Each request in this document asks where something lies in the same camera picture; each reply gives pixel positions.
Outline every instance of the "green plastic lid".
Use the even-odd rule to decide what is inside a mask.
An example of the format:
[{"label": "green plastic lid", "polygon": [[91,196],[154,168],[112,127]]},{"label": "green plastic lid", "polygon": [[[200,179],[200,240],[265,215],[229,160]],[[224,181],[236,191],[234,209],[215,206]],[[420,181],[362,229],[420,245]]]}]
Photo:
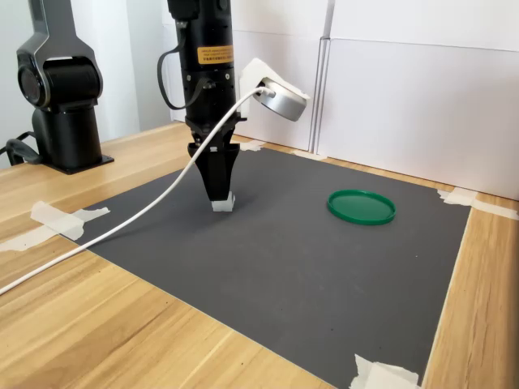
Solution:
[{"label": "green plastic lid", "polygon": [[384,196],[365,190],[339,190],[328,199],[330,212],[356,224],[379,225],[395,218],[397,208]]}]

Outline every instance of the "white tape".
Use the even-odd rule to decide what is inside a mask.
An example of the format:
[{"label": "white tape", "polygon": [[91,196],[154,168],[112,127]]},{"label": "white tape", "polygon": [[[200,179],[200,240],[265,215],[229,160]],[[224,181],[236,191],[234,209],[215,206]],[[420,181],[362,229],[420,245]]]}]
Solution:
[{"label": "white tape", "polygon": [[252,140],[250,142],[240,142],[240,150],[242,152],[246,152],[248,150],[252,152],[258,152],[261,150],[261,146],[263,146],[265,142],[261,140]]},{"label": "white tape", "polygon": [[302,152],[301,150],[294,150],[292,154],[294,154],[295,156],[308,158],[309,160],[325,160],[326,158],[328,158],[327,156],[318,156],[317,154],[312,154],[311,152]]},{"label": "white tape", "polygon": [[12,238],[10,241],[3,242],[0,244],[0,252],[3,251],[25,251],[31,247],[38,246],[39,244],[49,240],[51,237],[58,235],[55,231],[42,225],[37,229],[33,229],[28,233],[19,235],[18,237]]},{"label": "white tape", "polygon": [[62,233],[73,241],[83,235],[84,221],[43,201],[38,201],[32,206],[31,219],[39,221],[56,233]]},{"label": "white tape", "polygon": [[473,190],[454,188],[452,192],[438,190],[438,194],[446,204],[470,206],[472,208],[478,209],[479,211],[488,212],[497,216],[508,217],[509,219],[513,220],[519,220],[517,211],[477,200],[476,196],[478,195],[478,192],[474,192]]},{"label": "white tape", "polygon": [[107,207],[101,209],[94,209],[93,211],[88,211],[86,209],[80,209],[79,211],[74,212],[72,215],[80,218],[85,223],[97,219],[103,215],[110,213],[110,210]]},{"label": "white tape", "polygon": [[3,242],[0,244],[0,252],[9,250],[25,251],[59,234],[75,241],[83,235],[84,223],[107,213],[109,213],[109,209],[105,207],[95,211],[80,209],[70,215],[39,201],[32,206],[31,218],[43,225],[28,233],[14,237],[7,242]]},{"label": "white tape", "polygon": [[419,389],[418,374],[397,366],[371,363],[355,355],[358,376],[350,389]]},{"label": "white tape", "polygon": [[227,200],[223,201],[212,201],[212,211],[213,212],[232,212],[234,208],[234,201],[236,201],[236,196],[234,196],[233,192],[229,192],[229,197]]}]

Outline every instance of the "gray mat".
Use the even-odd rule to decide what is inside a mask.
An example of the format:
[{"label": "gray mat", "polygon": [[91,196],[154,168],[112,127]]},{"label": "gray mat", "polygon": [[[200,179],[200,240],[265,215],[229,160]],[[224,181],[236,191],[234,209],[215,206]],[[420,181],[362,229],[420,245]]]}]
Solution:
[{"label": "gray mat", "polygon": [[[134,215],[177,176],[92,206],[111,213],[88,222],[78,243]],[[240,153],[232,187],[234,212],[215,214],[192,169],[92,251],[337,387],[357,375],[354,354],[422,378],[470,208],[444,204],[430,188],[266,149]],[[341,189],[387,196],[397,217],[344,222],[326,208]]]}]

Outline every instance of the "wooden tabletop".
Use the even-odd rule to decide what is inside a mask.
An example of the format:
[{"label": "wooden tabletop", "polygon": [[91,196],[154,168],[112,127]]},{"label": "wooden tabletop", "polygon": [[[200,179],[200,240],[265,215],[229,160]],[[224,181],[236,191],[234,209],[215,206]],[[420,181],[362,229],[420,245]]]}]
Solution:
[{"label": "wooden tabletop", "polygon": [[[190,141],[184,125],[172,125],[103,144],[115,163],[74,176],[45,166],[1,170],[0,242],[39,226],[30,218],[36,201],[72,213],[181,169]],[[324,163],[453,189],[344,161]],[[519,210],[509,199],[478,199]],[[518,225],[471,210],[423,387],[519,387]],[[0,287],[75,247],[53,237],[25,252],[0,253]],[[0,296],[0,345],[0,387],[328,387],[89,251]]]}]

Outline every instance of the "black cable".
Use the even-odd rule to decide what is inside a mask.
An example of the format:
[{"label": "black cable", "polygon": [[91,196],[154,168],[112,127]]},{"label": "black cable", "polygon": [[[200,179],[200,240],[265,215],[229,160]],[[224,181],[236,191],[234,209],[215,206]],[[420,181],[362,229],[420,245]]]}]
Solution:
[{"label": "black cable", "polygon": [[175,111],[178,111],[180,109],[185,109],[192,105],[196,99],[200,96],[200,93],[204,90],[204,87],[206,84],[208,84],[211,80],[208,78],[202,78],[199,80],[199,82],[196,84],[195,91],[193,92],[192,98],[184,105],[183,107],[176,107],[173,104],[171,104],[171,101],[169,101],[168,95],[165,92],[164,88],[164,80],[162,79],[162,66],[164,64],[165,58],[170,54],[178,53],[180,50],[184,48],[184,45],[186,44],[186,34],[184,32],[184,28],[180,28],[178,30],[178,33],[180,34],[180,40],[178,42],[178,46],[175,47],[173,50],[170,50],[166,53],[163,53],[161,57],[159,58],[159,62],[157,63],[157,78],[159,80],[159,88],[161,90],[162,98],[164,98],[165,103],[168,105],[169,109],[173,109]]},{"label": "black cable", "polygon": [[[28,136],[32,136],[33,138],[36,138],[36,136],[34,135],[34,132],[32,131],[27,131],[27,132],[24,132],[23,134],[17,136],[16,138],[18,140],[24,140],[25,138],[27,138]],[[3,154],[4,152],[7,151],[7,148],[6,147],[2,147],[0,148],[0,155]]]}]

